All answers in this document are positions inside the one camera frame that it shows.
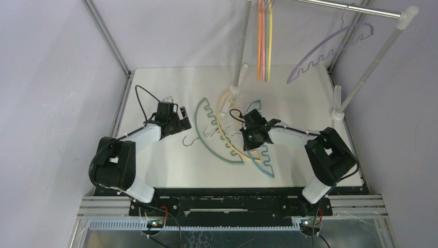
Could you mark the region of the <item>teal plastic hanger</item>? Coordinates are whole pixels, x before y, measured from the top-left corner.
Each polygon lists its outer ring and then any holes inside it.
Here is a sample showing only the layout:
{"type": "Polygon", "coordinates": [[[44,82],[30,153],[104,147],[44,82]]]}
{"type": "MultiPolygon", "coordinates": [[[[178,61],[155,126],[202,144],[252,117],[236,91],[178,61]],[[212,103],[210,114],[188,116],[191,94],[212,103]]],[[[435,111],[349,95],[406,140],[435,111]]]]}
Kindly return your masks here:
{"type": "Polygon", "coordinates": [[[247,152],[248,157],[254,165],[266,176],[274,178],[274,169],[271,165],[271,158],[269,156],[269,149],[266,143],[262,143],[258,148],[250,150],[254,145],[249,144],[249,138],[242,134],[244,140],[244,151],[247,152]]]}

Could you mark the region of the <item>orange plastic hanger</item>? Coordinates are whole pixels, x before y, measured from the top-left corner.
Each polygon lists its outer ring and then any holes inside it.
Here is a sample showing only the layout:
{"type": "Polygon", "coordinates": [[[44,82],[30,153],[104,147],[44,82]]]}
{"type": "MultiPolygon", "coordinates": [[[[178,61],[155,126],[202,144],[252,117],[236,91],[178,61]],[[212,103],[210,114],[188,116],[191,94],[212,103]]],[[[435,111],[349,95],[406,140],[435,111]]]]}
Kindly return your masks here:
{"type": "Polygon", "coordinates": [[[262,24],[261,24],[261,18],[262,18],[262,14],[261,14],[261,0],[257,1],[257,17],[258,17],[258,22],[257,22],[257,79],[259,80],[261,78],[261,29],[262,29],[262,24]]]}

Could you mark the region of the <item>purple plastic hanger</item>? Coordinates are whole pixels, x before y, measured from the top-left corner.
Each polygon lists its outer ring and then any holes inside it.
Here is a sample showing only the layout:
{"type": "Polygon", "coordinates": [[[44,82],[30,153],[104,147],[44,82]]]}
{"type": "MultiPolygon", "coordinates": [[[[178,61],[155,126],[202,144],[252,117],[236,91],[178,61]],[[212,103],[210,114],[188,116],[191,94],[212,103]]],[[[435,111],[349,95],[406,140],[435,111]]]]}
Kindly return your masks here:
{"type": "Polygon", "coordinates": [[[314,48],[312,48],[301,60],[300,62],[292,69],[289,77],[286,80],[286,84],[290,84],[293,81],[297,80],[302,74],[306,73],[309,69],[314,66],[319,65],[324,62],[331,56],[335,56],[336,54],[346,50],[347,48],[355,45],[359,41],[367,39],[374,35],[374,26],[367,22],[358,22],[356,24],[351,24],[348,26],[344,25],[343,13],[341,14],[341,26],[334,33],[330,34],[328,37],[319,42],[314,48]],[[357,38],[354,38],[352,41],[348,41],[345,44],[339,44],[336,47],[331,48],[330,50],[324,51],[323,47],[326,43],[337,38],[340,35],[346,34],[349,31],[352,31],[355,28],[365,27],[368,29],[368,33],[360,34],[357,38]]]}

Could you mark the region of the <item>pink plastic hanger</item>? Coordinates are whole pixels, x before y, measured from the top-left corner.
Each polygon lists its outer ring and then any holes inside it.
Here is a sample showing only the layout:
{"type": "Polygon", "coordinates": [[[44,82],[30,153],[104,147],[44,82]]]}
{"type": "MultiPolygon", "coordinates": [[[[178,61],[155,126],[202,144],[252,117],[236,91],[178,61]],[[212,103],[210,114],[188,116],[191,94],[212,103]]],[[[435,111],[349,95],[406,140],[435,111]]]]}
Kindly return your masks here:
{"type": "Polygon", "coordinates": [[[261,1],[260,4],[260,15],[261,15],[261,74],[262,81],[266,81],[266,53],[265,53],[265,1],[261,1]]]}

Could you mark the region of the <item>light green plastic hanger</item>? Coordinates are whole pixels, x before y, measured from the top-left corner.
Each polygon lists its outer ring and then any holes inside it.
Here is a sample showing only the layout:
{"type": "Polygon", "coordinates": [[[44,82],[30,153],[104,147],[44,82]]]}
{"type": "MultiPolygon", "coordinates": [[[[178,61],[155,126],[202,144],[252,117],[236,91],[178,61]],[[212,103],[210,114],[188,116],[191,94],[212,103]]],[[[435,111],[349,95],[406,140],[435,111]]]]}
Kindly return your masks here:
{"type": "Polygon", "coordinates": [[[264,81],[267,82],[268,81],[268,24],[269,24],[269,20],[268,20],[268,1],[263,1],[264,2],[264,26],[265,26],[265,45],[264,45],[264,51],[265,51],[265,64],[264,64],[264,72],[265,72],[265,76],[264,76],[264,81]]]}

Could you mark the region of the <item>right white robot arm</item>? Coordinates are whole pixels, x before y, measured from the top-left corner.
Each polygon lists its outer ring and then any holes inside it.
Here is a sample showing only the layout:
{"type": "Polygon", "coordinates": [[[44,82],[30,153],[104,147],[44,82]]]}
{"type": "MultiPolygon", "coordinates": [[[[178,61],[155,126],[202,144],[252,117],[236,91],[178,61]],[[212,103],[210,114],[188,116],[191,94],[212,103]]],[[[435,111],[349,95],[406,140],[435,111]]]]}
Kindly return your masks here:
{"type": "Polygon", "coordinates": [[[265,144],[303,148],[314,173],[313,179],[302,190],[299,210],[311,215],[319,208],[319,201],[341,181],[358,172],[358,159],[331,127],[322,131],[294,128],[279,119],[266,120],[257,109],[239,113],[236,120],[243,124],[240,132],[244,151],[255,150],[265,144]]]}

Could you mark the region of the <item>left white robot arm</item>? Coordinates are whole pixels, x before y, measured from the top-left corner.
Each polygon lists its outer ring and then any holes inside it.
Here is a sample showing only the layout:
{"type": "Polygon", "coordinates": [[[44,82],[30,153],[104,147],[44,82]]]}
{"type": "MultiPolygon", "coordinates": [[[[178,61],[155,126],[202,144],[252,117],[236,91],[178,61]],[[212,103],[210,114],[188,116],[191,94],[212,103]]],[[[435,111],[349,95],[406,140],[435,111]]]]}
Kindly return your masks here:
{"type": "Polygon", "coordinates": [[[97,188],[116,190],[141,202],[148,215],[158,214],[161,201],[155,198],[155,188],[140,178],[137,156],[146,147],[191,127],[184,106],[160,101],[157,111],[140,128],[119,138],[105,136],[99,140],[88,170],[90,182],[97,188]]]}

